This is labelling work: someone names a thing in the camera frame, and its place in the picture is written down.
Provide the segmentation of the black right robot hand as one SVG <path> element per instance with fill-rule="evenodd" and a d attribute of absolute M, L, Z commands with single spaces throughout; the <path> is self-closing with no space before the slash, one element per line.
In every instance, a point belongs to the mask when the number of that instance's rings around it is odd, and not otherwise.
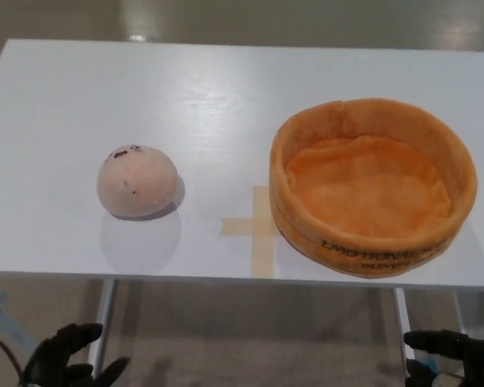
<path fill-rule="evenodd" d="M 484 340 L 457 331 L 418 330 L 405 333 L 403 342 L 415 350 L 459 360 L 464 372 L 462 376 L 436 372 L 418 360 L 407 359 L 405 386 L 484 387 Z"/>

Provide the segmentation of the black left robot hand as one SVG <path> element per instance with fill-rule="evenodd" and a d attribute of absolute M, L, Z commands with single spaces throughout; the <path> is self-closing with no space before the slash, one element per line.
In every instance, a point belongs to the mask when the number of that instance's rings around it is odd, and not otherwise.
<path fill-rule="evenodd" d="M 91 364 L 69 364 L 70 357 L 101 338 L 103 325 L 97 322 L 70 323 L 33 352 L 19 380 L 20 386 L 108 387 L 122 375 L 131 359 L 122 356 L 96 377 Z"/>

